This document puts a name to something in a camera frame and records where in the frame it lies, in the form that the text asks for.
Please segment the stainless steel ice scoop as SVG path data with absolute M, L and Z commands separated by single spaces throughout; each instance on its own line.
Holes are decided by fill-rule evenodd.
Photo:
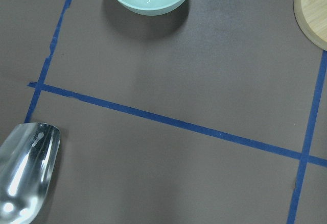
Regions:
M 31 223 L 46 199 L 60 145 L 47 123 L 18 124 L 1 145 L 1 223 Z

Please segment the wooden cup stand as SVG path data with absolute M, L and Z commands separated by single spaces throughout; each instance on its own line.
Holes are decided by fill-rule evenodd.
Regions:
M 293 9 L 304 35 L 326 50 L 326 0 L 294 0 Z

